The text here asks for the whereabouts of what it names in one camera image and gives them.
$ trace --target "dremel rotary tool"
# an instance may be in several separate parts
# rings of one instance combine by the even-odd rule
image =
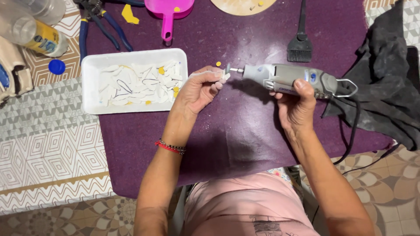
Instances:
[[[225,73],[236,71],[242,73],[243,79],[253,80],[268,90],[298,95],[293,87],[293,81],[304,79],[314,88],[315,98],[329,99],[331,97],[351,97],[357,92],[357,86],[348,79],[336,79],[334,76],[322,70],[291,66],[285,64],[265,64],[259,66],[245,65],[244,69],[230,68],[230,64],[225,69]],[[348,81],[354,85],[355,90],[349,95],[336,95],[338,81]]]

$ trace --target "purple tabletop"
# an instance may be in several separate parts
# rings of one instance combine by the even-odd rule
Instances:
[[[306,30],[314,45],[312,62],[340,77],[356,60],[355,51],[367,31],[363,0],[307,1]],[[209,0],[197,0],[184,19],[175,20],[173,43],[185,51],[189,73],[222,62],[222,67],[245,64],[288,63],[286,48],[297,32],[299,0],[278,0],[267,10],[246,17],[231,16]],[[139,25],[124,22],[123,5],[105,9],[121,25],[135,51],[166,48],[160,37],[162,20],[145,8],[133,7]],[[115,31],[105,27],[117,39]],[[117,52],[94,24],[89,24],[88,54]],[[350,128],[338,117],[321,119],[326,103],[318,101],[314,129],[331,157],[346,149]],[[277,108],[268,92],[233,75],[222,91],[198,116],[178,185],[215,178],[232,178],[297,163],[282,133]],[[168,112],[100,115],[100,126],[113,190],[136,198],[143,174],[156,151]],[[352,153],[384,149],[391,138],[357,130]]]

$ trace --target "red string bracelet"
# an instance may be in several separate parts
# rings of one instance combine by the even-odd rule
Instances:
[[[172,145],[167,145],[164,141],[162,141],[162,138],[159,139],[159,141],[155,142],[156,146],[159,146],[161,148],[164,148],[166,150],[169,150],[171,152],[179,153],[183,155],[186,151],[185,147],[177,147]]]

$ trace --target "person's left hand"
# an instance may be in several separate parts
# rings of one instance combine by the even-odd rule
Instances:
[[[217,95],[223,84],[223,70],[206,66],[189,76],[175,99],[173,109],[185,109],[197,115]]]

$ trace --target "round wooden board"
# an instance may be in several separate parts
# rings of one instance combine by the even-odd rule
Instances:
[[[258,3],[261,0],[211,0],[220,10],[234,16],[250,16],[269,8],[276,0],[263,0],[263,6]]]

